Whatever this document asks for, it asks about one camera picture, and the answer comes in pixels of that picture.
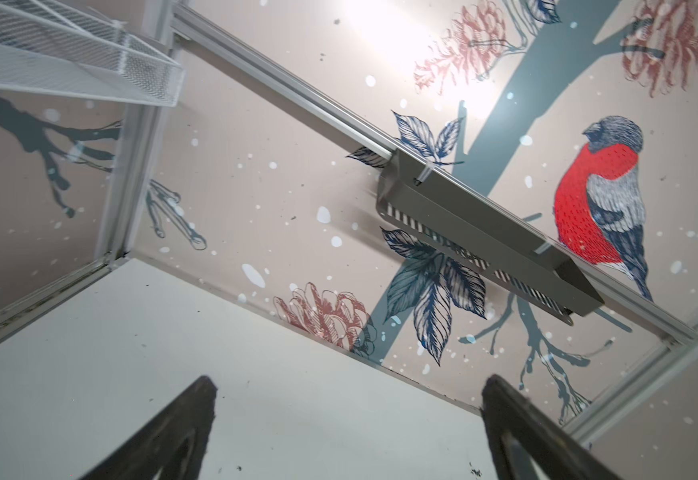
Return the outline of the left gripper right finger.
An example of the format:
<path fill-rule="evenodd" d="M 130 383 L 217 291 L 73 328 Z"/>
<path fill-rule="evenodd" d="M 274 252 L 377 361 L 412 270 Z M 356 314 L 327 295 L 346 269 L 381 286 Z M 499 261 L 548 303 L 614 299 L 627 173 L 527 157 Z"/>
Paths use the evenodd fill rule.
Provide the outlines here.
<path fill-rule="evenodd" d="M 482 399 L 498 479 L 619 479 L 503 377 L 487 379 Z"/>

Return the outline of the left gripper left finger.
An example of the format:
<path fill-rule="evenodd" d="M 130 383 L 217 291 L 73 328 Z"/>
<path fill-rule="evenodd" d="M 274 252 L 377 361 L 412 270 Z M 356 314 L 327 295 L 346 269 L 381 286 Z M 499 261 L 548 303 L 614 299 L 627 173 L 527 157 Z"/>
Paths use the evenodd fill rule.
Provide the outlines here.
<path fill-rule="evenodd" d="M 215 419 L 218 389 L 198 377 L 86 479 L 197 479 Z"/>

